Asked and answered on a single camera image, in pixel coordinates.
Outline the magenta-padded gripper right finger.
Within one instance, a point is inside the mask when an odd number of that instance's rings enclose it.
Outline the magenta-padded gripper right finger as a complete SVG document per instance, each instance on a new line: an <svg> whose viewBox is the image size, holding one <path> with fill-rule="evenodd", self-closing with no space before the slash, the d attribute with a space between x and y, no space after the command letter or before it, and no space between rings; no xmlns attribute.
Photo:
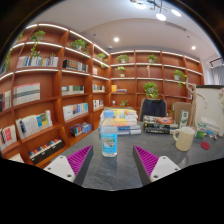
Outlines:
<svg viewBox="0 0 224 224"><path fill-rule="evenodd" d="M143 185L180 170L167 156L158 157L137 145L133 146L133 157Z"/></svg>

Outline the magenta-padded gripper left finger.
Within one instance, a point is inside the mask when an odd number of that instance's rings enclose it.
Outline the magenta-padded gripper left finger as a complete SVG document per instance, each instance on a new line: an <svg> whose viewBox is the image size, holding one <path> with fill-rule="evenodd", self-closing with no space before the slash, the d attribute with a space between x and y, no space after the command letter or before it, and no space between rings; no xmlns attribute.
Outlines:
<svg viewBox="0 0 224 224"><path fill-rule="evenodd" d="M63 155L58 156L44 170L81 186L92 156L93 146L89 145L72 153L68 157Z"/></svg>

